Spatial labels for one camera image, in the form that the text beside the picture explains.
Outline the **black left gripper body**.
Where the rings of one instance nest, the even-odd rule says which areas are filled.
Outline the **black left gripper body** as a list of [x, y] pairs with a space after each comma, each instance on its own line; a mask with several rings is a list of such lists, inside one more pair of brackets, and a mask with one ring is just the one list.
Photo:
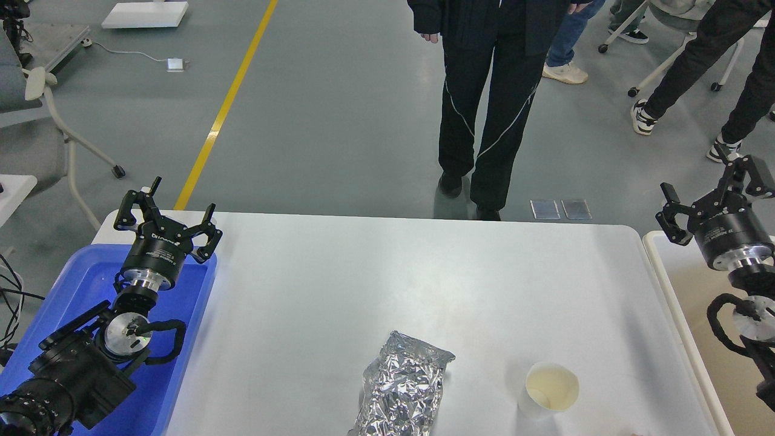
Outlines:
[[164, 220], [160, 225], [152, 221], [139, 224], [136, 239], [122, 265], [122, 278], [136, 280], [156, 276], [155, 289], [172, 289], [185, 264], [186, 255], [193, 249], [191, 237], [178, 240], [186, 225]]

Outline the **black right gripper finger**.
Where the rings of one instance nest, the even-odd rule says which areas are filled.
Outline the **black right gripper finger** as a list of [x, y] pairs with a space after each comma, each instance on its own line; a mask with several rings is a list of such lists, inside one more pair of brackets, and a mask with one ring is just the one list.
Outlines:
[[[681, 204], [673, 185], [667, 182], [661, 183], [661, 190], [666, 199], [662, 211], [656, 213], [655, 218], [667, 239], [675, 245], [686, 246], [694, 237], [698, 218], [703, 216], [703, 210], [694, 204], [686, 206]], [[676, 221], [676, 216], [683, 214], [687, 217], [687, 228], [683, 228]]]
[[773, 199], [773, 174], [765, 161], [753, 155], [745, 155], [724, 161], [724, 172], [719, 179], [722, 191], [753, 196], [757, 199]]

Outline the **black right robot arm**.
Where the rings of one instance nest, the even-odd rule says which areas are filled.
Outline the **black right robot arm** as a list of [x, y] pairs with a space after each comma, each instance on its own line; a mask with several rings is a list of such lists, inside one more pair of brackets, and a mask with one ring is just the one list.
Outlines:
[[726, 271], [744, 297], [723, 293], [707, 308], [711, 330], [728, 350], [750, 358], [763, 381], [756, 395], [774, 408], [773, 240], [753, 211], [753, 199], [773, 197], [773, 177], [753, 155], [723, 160], [717, 187], [690, 206], [681, 204], [675, 188], [662, 183], [666, 199], [656, 220], [671, 243], [695, 241], [709, 268]]

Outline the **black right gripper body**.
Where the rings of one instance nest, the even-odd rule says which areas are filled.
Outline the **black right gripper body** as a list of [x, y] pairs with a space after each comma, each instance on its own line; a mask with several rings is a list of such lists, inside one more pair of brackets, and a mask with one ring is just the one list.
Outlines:
[[745, 194], [708, 194], [694, 208], [694, 238], [709, 268], [729, 271], [773, 257], [773, 241]]

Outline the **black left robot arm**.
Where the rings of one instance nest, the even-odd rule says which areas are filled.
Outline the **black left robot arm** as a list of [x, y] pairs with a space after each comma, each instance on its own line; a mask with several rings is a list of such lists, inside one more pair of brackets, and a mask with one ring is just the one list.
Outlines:
[[127, 191], [116, 231], [136, 236], [114, 277], [116, 298], [103, 301], [39, 342], [41, 354], [28, 369], [31, 377], [2, 397], [3, 435], [69, 435], [78, 421], [93, 428], [136, 389], [130, 376], [141, 365], [163, 365], [179, 356], [186, 323], [150, 321], [160, 291], [175, 287], [185, 259], [204, 264], [222, 237], [211, 220], [186, 226], [163, 215], [148, 191]]

